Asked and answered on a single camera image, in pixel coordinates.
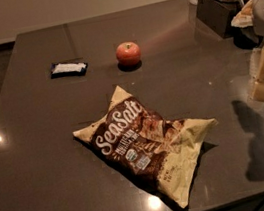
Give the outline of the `pale wrapped snack packet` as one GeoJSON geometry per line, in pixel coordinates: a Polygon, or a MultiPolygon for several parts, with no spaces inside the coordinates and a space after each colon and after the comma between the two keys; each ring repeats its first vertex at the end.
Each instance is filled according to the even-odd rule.
{"type": "Polygon", "coordinates": [[[237,28],[246,28],[246,27],[252,27],[253,23],[253,1],[249,0],[243,8],[237,13],[237,15],[234,16],[234,18],[231,21],[232,27],[237,28]]]}

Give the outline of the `sea salt chips bag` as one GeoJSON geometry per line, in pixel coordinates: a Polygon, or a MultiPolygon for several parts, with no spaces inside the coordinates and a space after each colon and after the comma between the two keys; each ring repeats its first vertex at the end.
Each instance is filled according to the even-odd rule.
{"type": "Polygon", "coordinates": [[[111,99],[102,119],[73,136],[179,207],[187,207],[201,146],[217,120],[165,120],[120,86],[111,99]]]}

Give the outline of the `red apple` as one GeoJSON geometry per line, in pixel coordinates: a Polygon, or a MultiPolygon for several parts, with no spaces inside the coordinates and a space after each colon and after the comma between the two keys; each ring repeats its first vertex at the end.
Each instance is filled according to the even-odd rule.
{"type": "Polygon", "coordinates": [[[140,47],[134,42],[121,43],[116,48],[116,58],[122,66],[134,66],[141,58],[140,47]]]}

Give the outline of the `dark brown box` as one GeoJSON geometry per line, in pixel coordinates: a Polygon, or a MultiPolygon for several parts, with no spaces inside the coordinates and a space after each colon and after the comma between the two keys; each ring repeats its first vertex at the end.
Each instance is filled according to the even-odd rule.
{"type": "Polygon", "coordinates": [[[223,39],[230,38],[235,33],[231,21],[238,11],[236,3],[198,0],[196,11],[198,20],[206,24],[223,39]]]}

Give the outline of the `dark blue snack packet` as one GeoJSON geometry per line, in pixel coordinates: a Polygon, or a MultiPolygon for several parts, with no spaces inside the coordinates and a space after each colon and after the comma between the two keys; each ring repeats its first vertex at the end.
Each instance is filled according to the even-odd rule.
{"type": "Polygon", "coordinates": [[[76,62],[76,63],[53,63],[51,66],[51,77],[61,78],[66,76],[83,76],[87,71],[87,64],[85,62],[76,62]]]}

